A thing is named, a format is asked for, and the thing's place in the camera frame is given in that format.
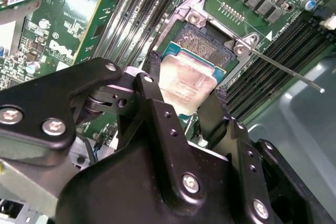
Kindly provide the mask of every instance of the black dimm slot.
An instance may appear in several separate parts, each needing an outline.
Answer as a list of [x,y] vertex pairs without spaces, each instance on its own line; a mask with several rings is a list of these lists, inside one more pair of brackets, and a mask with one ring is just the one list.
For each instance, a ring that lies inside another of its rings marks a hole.
[[[294,70],[302,70],[328,47],[328,42],[308,23],[298,18],[270,47],[265,55]],[[244,120],[285,85],[292,76],[257,59],[228,89],[228,108]]]
[[[304,56],[309,50],[311,50],[311,48],[315,47],[316,44],[319,43],[319,40],[315,43],[310,43],[309,47],[296,47],[296,48],[291,48],[291,51],[288,52],[287,55],[294,55],[291,58],[287,58],[288,61],[287,62],[283,62],[282,64],[290,69],[295,70],[295,64],[297,63],[302,63],[304,62],[304,60],[302,60],[302,56]],[[267,76],[263,76],[260,78],[257,78],[257,82],[255,82],[254,90],[251,91],[253,92],[254,96],[256,96],[257,98],[253,99],[252,97],[249,97],[248,95],[246,95],[246,97],[248,97],[249,99],[253,100],[253,101],[258,101],[260,99],[260,96],[265,95],[265,91],[271,87],[276,80],[278,80],[280,78],[280,75],[285,74],[285,76],[287,76],[286,73],[284,73],[282,70],[276,68],[275,66],[269,64],[269,71],[266,72],[265,75]],[[235,107],[231,107],[230,109],[232,111],[235,111],[236,114],[239,114],[239,110],[241,110],[243,107],[245,107],[246,105],[250,104],[250,102],[247,100],[246,101],[246,97],[244,97],[243,99],[241,99],[238,103],[236,103]]]
[[111,16],[108,24],[107,24],[107,26],[106,26],[106,29],[105,29],[103,35],[101,36],[101,40],[99,41],[99,44],[98,44],[98,46],[97,46],[97,48],[96,48],[96,50],[95,50],[95,52],[93,54],[93,58],[96,58],[96,57],[107,58],[108,57],[107,54],[105,54],[104,52],[102,52],[102,51],[104,51],[104,49],[102,48],[102,45],[103,45],[103,42],[104,42],[103,38],[107,37],[107,35],[108,35],[108,33],[109,33],[110,29],[111,29],[111,25],[113,23],[113,20],[114,20],[116,14],[121,11],[121,8],[122,8],[124,2],[125,2],[125,0],[119,0],[118,1],[117,6],[116,6],[116,8],[115,8],[115,10],[114,10],[114,12],[113,12],[113,14],[112,14],[112,16]]
[[119,61],[119,57],[116,58],[110,58],[111,55],[113,55],[113,51],[116,48],[116,45],[118,43],[118,41],[120,40],[120,37],[122,35],[122,32],[124,31],[132,13],[134,12],[135,8],[137,7],[137,3],[139,3],[140,0],[131,0],[130,3],[128,4],[128,9],[124,10],[124,14],[126,14],[126,16],[122,16],[121,19],[119,20],[118,25],[115,28],[116,33],[114,33],[112,39],[110,40],[111,42],[109,43],[109,46],[106,50],[105,55],[107,57],[109,57],[110,60],[112,60],[113,62],[118,62]]
[[129,32],[129,36],[125,40],[125,43],[123,44],[123,47],[119,51],[119,54],[122,56],[124,55],[125,50],[127,50],[130,47],[130,43],[132,43],[132,40],[134,36],[139,31],[141,24],[144,22],[144,20],[147,17],[148,12],[154,7],[156,1],[158,0],[146,0],[143,4],[143,7],[141,8],[139,15],[137,17],[137,21],[134,22],[133,27],[131,31]]
[[[322,53],[327,47],[328,47],[328,43],[326,41],[324,41],[322,44],[319,44],[320,46],[314,50],[313,53],[311,53],[310,55],[312,57],[308,57],[307,59],[305,59],[304,62],[302,62],[302,66],[298,66],[297,68],[295,68],[295,71],[299,71],[299,69],[302,69],[304,66],[306,66],[312,59],[315,58],[316,55],[319,55],[320,53]],[[273,87],[269,90],[266,91],[267,96],[264,97],[263,99],[259,99],[256,100],[256,103],[252,103],[250,104],[250,106],[246,107],[243,111],[241,112],[236,112],[236,114],[238,114],[238,117],[240,118],[240,120],[244,120],[246,119],[249,115],[251,115],[256,109],[258,109],[258,107],[260,107],[264,102],[266,102],[274,93],[276,93],[277,91],[279,91],[281,89],[281,87],[283,87],[288,81],[290,81],[292,77],[287,75],[287,74],[283,74],[282,77],[278,78],[278,82],[276,85],[273,84]]]
[[[307,33],[306,30],[311,29],[309,26],[306,27],[303,36],[298,36],[298,37],[292,37],[291,43],[296,45],[296,47],[285,47],[283,48],[282,51],[279,54],[277,54],[274,58],[277,62],[280,64],[287,66],[286,59],[288,59],[289,56],[292,56],[293,51],[302,45],[310,36],[310,33]],[[244,86],[244,90],[241,90],[239,95],[235,98],[235,102],[230,103],[230,109],[234,110],[235,107],[238,106],[238,103],[240,103],[240,98],[248,96],[254,90],[257,88],[257,86],[263,82],[264,79],[268,78],[269,75],[276,69],[272,64],[265,62],[262,69],[258,69],[257,73],[254,73],[254,75],[251,77],[251,81],[247,81],[247,84]]]
[[[270,47],[266,50],[265,55],[276,60],[276,51],[279,51],[287,43],[289,43],[293,39],[294,34],[297,34],[298,31],[301,31],[306,25],[307,24],[305,23],[296,21],[284,32],[286,36],[281,36],[277,41],[270,45]],[[253,65],[250,66],[249,69],[243,73],[242,76],[227,90],[228,101],[238,94],[240,89],[244,87],[246,83],[248,83],[249,80],[252,79],[253,76],[257,74],[265,65],[266,62],[264,60],[257,59]]]
[[145,30],[147,30],[147,32],[144,34],[144,36],[142,38],[139,39],[139,42],[136,45],[136,50],[133,50],[132,54],[131,54],[131,61],[130,61],[130,65],[134,65],[135,64],[135,60],[136,60],[136,56],[139,54],[140,50],[142,49],[142,47],[144,46],[144,44],[146,43],[146,41],[150,38],[150,36],[152,35],[152,33],[154,32],[154,29],[156,27],[156,25],[160,22],[160,19],[162,18],[165,10],[169,7],[169,5],[171,4],[172,0],[165,0],[164,2],[162,2],[162,4],[160,4],[157,7],[157,13],[158,15],[156,15],[155,17],[153,17],[151,19],[151,21],[148,23],[147,27]]
[[[299,26],[298,28],[300,29],[300,31],[306,31],[308,26],[304,30],[302,30],[302,26]],[[290,43],[291,45],[296,45],[296,43],[302,41],[300,40],[300,38],[296,37],[298,33],[291,32],[290,34],[292,35],[290,39],[288,39],[287,41],[283,41],[282,43],[279,44],[280,46],[279,48],[273,48],[273,50],[271,49],[269,52],[272,55],[272,58],[279,63],[283,63],[282,59],[288,57],[286,56],[286,54],[291,48],[290,46],[286,46],[288,43]],[[265,73],[267,74],[266,67],[270,66],[271,64],[265,62],[262,59],[258,59],[257,61],[259,62],[258,68],[252,69],[251,72],[249,71],[250,69],[247,70],[247,73],[249,75],[246,78],[244,78],[245,81],[240,87],[238,87],[239,91],[237,93],[234,93],[234,95],[231,95],[231,93],[229,94],[228,103],[231,104],[230,108],[232,110],[236,107],[236,103],[237,102],[239,103],[241,98],[253,92],[253,90],[255,89],[254,83],[259,82],[259,79],[262,78],[265,75]]]

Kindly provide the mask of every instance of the capacitor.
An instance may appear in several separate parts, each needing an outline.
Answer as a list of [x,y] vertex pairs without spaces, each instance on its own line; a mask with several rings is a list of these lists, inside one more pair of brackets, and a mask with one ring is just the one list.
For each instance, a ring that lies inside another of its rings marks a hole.
[[3,57],[5,55],[5,48],[0,46],[0,57]]
[[49,29],[50,28],[50,22],[48,20],[46,20],[45,18],[41,19],[39,22],[38,22],[38,26],[42,29]]
[[30,74],[35,74],[40,68],[41,68],[40,63],[34,61],[26,66],[26,72]]
[[303,9],[311,12],[316,7],[316,2],[314,0],[301,0],[300,1],[300,6]]

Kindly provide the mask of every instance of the motherboard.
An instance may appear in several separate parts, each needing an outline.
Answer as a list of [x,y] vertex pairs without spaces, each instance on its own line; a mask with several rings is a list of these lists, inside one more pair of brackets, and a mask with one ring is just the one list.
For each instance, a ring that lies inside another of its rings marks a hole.
[[[292,77],[257,58],[238,41],[305,73],[335,48],[334,2],[0,0],[0,33],[4,16],[16,17],[8,20],[12,25],[6,33],[12,35],[11,43],[0,37],[0,89],[95,57],[108,58],[122,69],[141,68],[150,51],[167,55],[174,47],[181,50],[170,52],[171,59],[178,56],[179,62],[188,58],[207,64],[202,69],[209,71],[211,85],[225,86],[228,108],[243,121],[274,100]],[[181,90],[188,85],[180,85]],[[195,90],[191,87],[179,99]],[[185,124],[192,111],[182,111],[189,113],[181,116]],[[104,114],[83,124],[78,132],[94,140],[103,138],[109,145],[116,130],[116,117]]]

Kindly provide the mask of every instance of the bolt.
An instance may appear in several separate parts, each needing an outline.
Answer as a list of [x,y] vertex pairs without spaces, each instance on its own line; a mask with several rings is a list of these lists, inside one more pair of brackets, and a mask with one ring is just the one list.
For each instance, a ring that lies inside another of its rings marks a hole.
[[105,67],[110,71],[116,71],[117,70],[117,68],[111,63],[105,65]]
[[15,108],[4,108],[0,110],[0,123],[16,124],[23,118],[22,113]]
[[273,147],[268,142],[265,142],[265,145],[269,150],[273,150]]
[[183,175],[182,182],[185,189],[192,194],[197,193],[200,188],[197,179],[190,174]]
[[60,136],[65,130],[66,126],[60,119],[48,119],[42,124],[42,130],[49,136]]
[[253,207],[260,217],[262,217],[263,219],[268,218],[268,211],[265,205],[260,200],[255,199],[253,201]]
[[144,79],[145,79],[145,81],[147,81],[147,82],[153,82],[153,81],[154,81],[153,78],[150,77],[150,76],[145,76]]

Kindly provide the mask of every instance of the metal rod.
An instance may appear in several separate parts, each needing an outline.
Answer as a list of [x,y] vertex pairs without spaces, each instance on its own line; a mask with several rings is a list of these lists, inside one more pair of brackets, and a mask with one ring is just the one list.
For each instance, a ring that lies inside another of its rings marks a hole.
[[258,51],[254,50],[253,48],[251,48],[251,46],[248,43],[245,43],[242,39],[238,40],[240,43],[242,43],[245,47],[247,47],[251,52],[253,52],[255,55],[257,55],[258,57],[260,57],[261,59],[271,63],[272,65],[276,66],[277,68],[281,69],[282,71],[290,74],[293,77],[298,78],[299,80],[303,81],[305,84],[311,86],[312,88],[315,88],[316,90],[318,90],[320,93],[324,93],[325,89],[321,88],[320,86],[318,86],[316,83],[314,83],[313,81],[307,79],[306,77],[296,73],[295,71],[286,68],[285,66],[281,65],[280,63],[276,62],[275,60],[272,60],[271,58],[267,57],[266,55],[263,55],[262,53],[259,53]]
[[184,129],[184,135],[187,135],[187,132],[189,131],[191,125],[193,124],[193,121],[194,121],[194,116],[195,116],[195,112],[190,116],[190,118],[188,119],[187,121],[187,126],[186,128]]

